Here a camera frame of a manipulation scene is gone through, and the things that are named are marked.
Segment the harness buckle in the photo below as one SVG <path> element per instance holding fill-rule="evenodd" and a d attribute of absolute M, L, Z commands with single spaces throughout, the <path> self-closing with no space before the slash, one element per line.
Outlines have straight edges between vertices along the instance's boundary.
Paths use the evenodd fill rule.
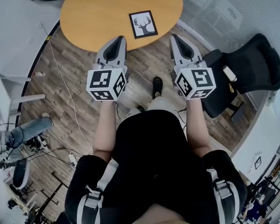
<path fill-rule="evenodd" d="M 102 192 L 92 190 L 88 185 L 86 185 L 85 189 L 89 190 L 85 206 L 96 209 L 96 207 L 102 202 Z"/>
<path fill-rule="evenodd" d="M 227 198 L 232 195 L 232 193 L 229 190 L 229 186 L 225 180 L 215 182 L 214 186 L 216 191 L 219 193 L 221 199 Z"/>

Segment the black shirt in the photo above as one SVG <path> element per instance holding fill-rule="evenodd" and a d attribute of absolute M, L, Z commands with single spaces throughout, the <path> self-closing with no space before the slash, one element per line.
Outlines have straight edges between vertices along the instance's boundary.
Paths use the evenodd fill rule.
<path fill-rule="evenodd" d="M 217 204 L 208 168 L 220 179 L 237 187 L 240 205 L 246 186 L 224 151 L 203 158 L 189 148 L 178 118 L 164 110 L 146 111 L 124 120 L 116 132 L 112 153 L 119 167 L 104 191 L 103 208 L 124 210 L 121 223 L 133 223 L 153 204 L 179 213 L 191 224 L 219 223 Z M 87 194 L 85 186 L 96 188 L 107 163 L 96 156 L 82 157 L 69 186 L 65 211 L 77 221 L 77 206 Z"/>

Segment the deer antlers illustration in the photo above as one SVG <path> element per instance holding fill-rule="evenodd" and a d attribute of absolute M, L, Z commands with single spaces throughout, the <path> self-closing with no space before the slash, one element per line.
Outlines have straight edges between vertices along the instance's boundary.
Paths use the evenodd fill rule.
<path fill-rule="evenodd" d="M 146 27 L 148 24 L 151 23 L 151 20 L 150 20 L 149 17 L 146 16 L 146 19 L 147 19 L 148 23 L 144 23 L 144 26 L 142 26 L 141 23 L 138 24 L 137 18 L 135 18 L 135 19 L 134 19 L 134 24 L 135 24 L 135 26 L 138 26 L 139 28 L 144 28 L 144 27 Z"/>

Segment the white cable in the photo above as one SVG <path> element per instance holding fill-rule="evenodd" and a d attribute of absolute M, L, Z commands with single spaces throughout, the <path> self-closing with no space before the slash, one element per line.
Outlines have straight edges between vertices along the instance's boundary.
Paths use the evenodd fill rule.
<path fill-rule="evenodd" d="M 77 157 L 81 158 L 81 155 L 80 155 L 79 153 L 77 153 L 76 151 L 71 151 L 70 154 L 71 154 L 71 153 L 76 153 L 76 154 L 77 154 Z"/>
<path fill-rule="evenodd" d="M 41 27 L 43 28 L 43 30 L 45 31 L 45 33 L 46 33 L 46 35 L 47 35 L 47 37 L 48 37 L 49 35 L 48 35 L 46 29 L 43 27 L 43 25 L 41 25 Z M 81 130 L 81 128 L 80 128 L 80 124 L 79 124 L 78 118 L 77 118 L 77 112 L 76 112 L 75 102 L 74 102 L 73 97 L 71 96 L 70 90 L 69 90 L 69 88 L 68 88 L 68 86 L 67 86 L 67 84 L 66 84 L 66 82 L 65 82 L 65 80 L 64 80 L 64 78 L 63 78 L 63 75 L 62 75 L 62 73 L 61 73 L 61 70 L 59 69 L 59 65 L 58 65 L 58 62 L 57 62 L 57 60 L 56 60 L 56 58 L 55 58 L 55 55 L 54 55 L 54 52 L 53 52 L 53 47 L 52 47 L 52 45 L 51 45 L 50 39 L 48 39 L 48 42 L 49 42 L 49 45 L 50 45 L 50 47 L 51 47 L 52 54 L 53 54 L 53 58 L 54 58 L 54 60 L 55 60 L 55 62 L 56 62 L 56 66 L 57 66 L 57 68 L 58 68 L 58 70 L 59 70 L 59 73 L 60 73 L 61 78 L 62 78 L 62 80 L 63 80 L 63 82 L 64 82 L 64 84 L 65 84 L 65 87 L 66 87 L 67 91 L 68 91 L 69 94 L 70 94 L 71 101 L 73 102 L 73 105 L 74 105 L 74 112 L 75 112 L 75 117 L 76 117 L 76 122 L 77 122 L 77 124 L 78 124 L 80 133 L 82 134 L 82 136 L 83 136 L 83 138 L 86 140 L 86 142 L 90 145 L 90 147 L 92 147 L 92 145 L 88 142 L 88 140 L 86 139 L 86 137 L 85 137 L 84 134 L 82 133 L 82 130 Z"/>

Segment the black shoe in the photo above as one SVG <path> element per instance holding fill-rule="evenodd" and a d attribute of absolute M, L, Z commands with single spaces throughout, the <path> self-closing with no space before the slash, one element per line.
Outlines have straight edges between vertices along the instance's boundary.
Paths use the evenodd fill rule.
<path fill-rule="evenodd" d="M 159 77 L 155 77 L 153 80 L 153 99 L 155 99 L 156 92 L 162 94 L 163 90 L 163 81 Z"/>
<path fill-rule="evenodd" d="M 137 109 L 138 109 L 141 113 L 145 112 L 145 109 L 144 109 L 141 105 L 139 105 L 139 106 L 137 107 Z"/>

